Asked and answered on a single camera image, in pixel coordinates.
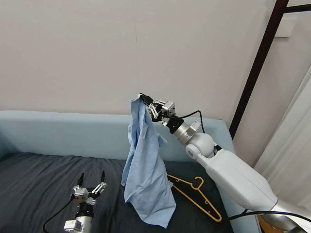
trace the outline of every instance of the plastic hanger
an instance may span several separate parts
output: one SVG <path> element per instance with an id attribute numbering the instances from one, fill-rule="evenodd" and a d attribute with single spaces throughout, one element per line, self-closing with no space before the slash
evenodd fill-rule
<path id="1" fill-rule="evenodd" d="M 210 203 L 210 201 L 207 199 L 207 197 L 202 193 L 202 191 L 200 190 L 201 186 L 203 185 L 204 183 L 204 180 L 202 177 L 200 176 L 197 176 L 195 177 L 195 179 L 200 179 L 201 180 L 201 183 L 199 184 L 198 187 L 194 187 L 193 186 L 193 183 L 190 183 L 188 181 L 185 181 L 183 179 L 180 179 L 178 177 L 175 177 L 175 176 L 172 176 L 172 175 L 167 175 L 169 177 L 169 180 L 173 183 L 173 187 L 178 191 L 180 192 L 182 195 L 184 195 L 187 199 L 189 199 L 193 204 L 195 204 L 197 207 L 199 207 L 205 214 L 207 214 L 208 216 L 210 216 L 214 221 L 216 222 L 220 222 L 222 220 L 222 216 L 220 215 L 220 213 L 216 210 L 216 208 L 212 205 L 212 203 Z M 212 210 L 215 212 L 216 216 L 213 216 L 211 213 L 210 213 L 210 210 L 206 210 L 204 207 L 207 207 L 207 206 L 201 206 L 200 204 L 198 204 L 197 202 L 198 201 L 195 201 L 193 200 L 193 198 L 189 197 L 189 195 L 187 195 L 184 191 L 182 191 L 182 185 L 178 185 L 179 182 L 183 182 L 187 185 L 189 185 L 193 190 L 196 190 L 198 191 L 198 193 L 202 196 L 202 198 L 205 200 L 202 204 L 203 205 L 208 205 L 209 207 L 212 208 Z"/>

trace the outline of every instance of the white curtain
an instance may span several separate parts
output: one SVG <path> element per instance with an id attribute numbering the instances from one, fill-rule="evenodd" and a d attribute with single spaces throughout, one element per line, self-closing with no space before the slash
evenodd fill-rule
<path id="1" fill-rule="evenodd" d="M 311 210 L 311 67 L 255 169 L 282 200 Z"/>

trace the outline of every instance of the light blue sofa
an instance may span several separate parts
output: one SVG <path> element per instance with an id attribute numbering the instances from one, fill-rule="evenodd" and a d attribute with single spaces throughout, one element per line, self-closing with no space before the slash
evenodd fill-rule
<path id="1" fill-rule="evenodd" d="M 193 122 L 189 117 L 186 122 Z M 51 113 L 31 111 L 0 111 L 0 157 L 9 153 L 92 156 L 126 159 L 129 151 L 127 129 L 130 116 Z M 234 152 L 232 139 L 224 121 L 203 119 L 206 133 L 222 148 Z M 156 130 L 168 143 L 160 149 L 166 161 L 193 161 L 184 147 L 159 123 Z M 221 188 L 228 216 L 243 211 Z M 260 233 L 255 216 L 231 221 L 235 233 Z"/>

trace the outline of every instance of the dark wooden frame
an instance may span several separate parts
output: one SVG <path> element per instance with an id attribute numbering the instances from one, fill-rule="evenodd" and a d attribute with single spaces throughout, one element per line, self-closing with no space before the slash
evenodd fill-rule
<path id="1" fill-rule="evenodd" d="M 230 125 L 229 131 L 230 131 L 232 138 L 234 138 L 234 135 L 237 132 L 238 126 L 240 124 L 240 121 L 246 109 L 247 103 L 255 87 L 255 84 L 260 74 L 260 71 L 262 69 L 263 63 L 266 60 L 268 51 L 271 47 L 273 39 L 276 35 L 277 28 L 280 24 L 280 21 L 284 13 L 311 11 L 311 4 L 287 7 L 288 1 L 289 0 L 276 0 L 276 3 L 271 13 L 266 31 L 261 40 L 257 55 L 255 57 L 252 68 L 249 72 L 238 107 L 236 109 L 236 112 L 233 116 L 233 119 Z"/>

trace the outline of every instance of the orange hanger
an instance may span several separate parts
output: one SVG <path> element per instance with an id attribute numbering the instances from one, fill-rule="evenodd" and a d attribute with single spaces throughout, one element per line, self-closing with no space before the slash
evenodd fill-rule
<path id="1" fill-rule="evenodd" d="M 218 215 L 219 218 L 215 218 L 213 215 L 210 214 L 210 211 L 206 211 L 204 208 L 202 208 L 198 203 L 196 203 L 193 199 L 191 199 L 186 193 L 184 193 L 183 191 L 181 191 L 178 187 L 176 187 L 175 185 L 173 185 L 173 187 L 178 191 L 180 192 L 182 195 L 184 195 L 187 199 L 189 199 L 193 204 L 195 204 L 197 207 L 199 207 L 205 214 L 207 214 L 208 216 L 210 216 L 214 221 L 216 222 L 220 222 L 222 220 L 222 216 L 220 215 L 220 213 L 216 210 L 216 208 L 212 205 L 212 203 L 210 203 L 210 201 L 207 199 L 207 197 L 202 193 L 202 191 L 200 190 L 201 186 L 203 185 L 204 183 L 204 180 L 202 177 L 195 177 L 195 179 L 200 179 L 201 180 L 201 183 L 199 184 L 199 186 L 197 188 L 193 187 L 192 183 L 188 182 L 188 181 L 185 181 L 185 180 L 182 180 L 178 177 L 175 177 L 175 176 L 172 176 L 172 175 L 167 175 L 168 177 L 171 177 L 173 179 L 176 180 L 176 182 L 184 182 L 188 185 L 191 186 L 192 189 L 194 190 L 197 190 L 201 196 L 205 199 L 205 204 L 206 205 L 210 205 L 210 207 L 215 211 L 215 213 Z"/>

